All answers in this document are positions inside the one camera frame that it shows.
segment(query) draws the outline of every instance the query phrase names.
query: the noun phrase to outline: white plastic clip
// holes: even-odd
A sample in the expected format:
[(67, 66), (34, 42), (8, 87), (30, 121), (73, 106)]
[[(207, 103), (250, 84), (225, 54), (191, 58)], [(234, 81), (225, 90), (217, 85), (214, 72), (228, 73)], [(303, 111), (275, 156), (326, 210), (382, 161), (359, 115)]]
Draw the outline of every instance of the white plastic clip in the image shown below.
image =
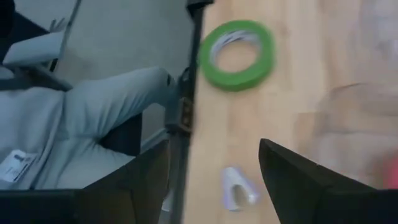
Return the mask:
[(239, 205), (235, 201), (234, 186), (240, 185), (245, 193), (246, 199), (251, 205), (254, 205), (260, 197), (254, 184), (245, 178), (238, 167), (227, 167), (223, 170), (223, 203), (226, 209), (238, 211)]

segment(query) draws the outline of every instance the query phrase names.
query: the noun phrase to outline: table surface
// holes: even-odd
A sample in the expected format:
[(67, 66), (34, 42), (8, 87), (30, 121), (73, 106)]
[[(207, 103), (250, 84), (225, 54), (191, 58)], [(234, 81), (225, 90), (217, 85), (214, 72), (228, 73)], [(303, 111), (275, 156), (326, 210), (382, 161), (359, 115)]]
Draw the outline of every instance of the table surface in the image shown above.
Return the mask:
[[(274, 34), (277, 66), (258, 87), (239, 93), (214, 88), (198, 72), (184, 223), (279, 222), (262, 180), (259, 140), (268, 138), (306, 153), (320, 100), (332, 88), (351, 83), (346, 44), (360, 4), (361, 0), (216, 0), (207, 7), (203, 37), (224, 22), (259, 21)], [(250, 58), (233, 54), (233, 48), (223, 53), (224, 67)], [(241, 212), (223, 207), (221, 171), (228, 166), (240, 166), (255, 183), (262, 192), (258, 204)]]

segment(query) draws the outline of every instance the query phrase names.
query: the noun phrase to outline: floor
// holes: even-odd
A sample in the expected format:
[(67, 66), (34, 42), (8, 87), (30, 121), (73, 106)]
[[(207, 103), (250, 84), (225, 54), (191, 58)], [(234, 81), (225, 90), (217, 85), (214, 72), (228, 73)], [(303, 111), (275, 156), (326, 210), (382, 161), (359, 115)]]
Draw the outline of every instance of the floor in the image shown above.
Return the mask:
[[(69, 19), (75, 0), (15, 0), (17, 10), (48, 29), (52, 19)], [(188, 65), (192, 22), (186, 0), (83, 0), (56, 76), (72, 85), (137, 68), (161, 66), (177, 77)], [(144, 112), (142, 138), (163, 125), (164, 110)], [(167, 223), (162, 213), (159, 223)]]

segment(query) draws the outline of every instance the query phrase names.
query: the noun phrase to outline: label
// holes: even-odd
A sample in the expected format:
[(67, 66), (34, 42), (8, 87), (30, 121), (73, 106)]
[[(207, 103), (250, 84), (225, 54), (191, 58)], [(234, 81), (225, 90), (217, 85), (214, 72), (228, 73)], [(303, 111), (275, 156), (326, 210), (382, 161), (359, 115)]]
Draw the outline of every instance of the label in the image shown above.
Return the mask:
[(0, 180), (17, 182), (35, 158), (36, 154), (13, 150), (0, 164)]

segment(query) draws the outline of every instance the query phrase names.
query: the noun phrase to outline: green tape roll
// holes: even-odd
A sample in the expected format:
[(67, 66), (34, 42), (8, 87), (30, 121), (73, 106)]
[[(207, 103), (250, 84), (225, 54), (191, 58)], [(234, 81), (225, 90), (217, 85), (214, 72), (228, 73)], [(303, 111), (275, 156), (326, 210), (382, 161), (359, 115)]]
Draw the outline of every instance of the green tape roll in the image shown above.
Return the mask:
[[(243, 40), (258, 48), (257, 60), (247, 69), (226, 72), (216, 64), (216, 55), (226, 44)], [(203, 41), (199, 63), (204, 76), (213, 85), (226, 91), (241, 91), (258, 85), (275, 64), (275, 45), (271, 32), (258, 22), (231, 21), (213, 30)]]

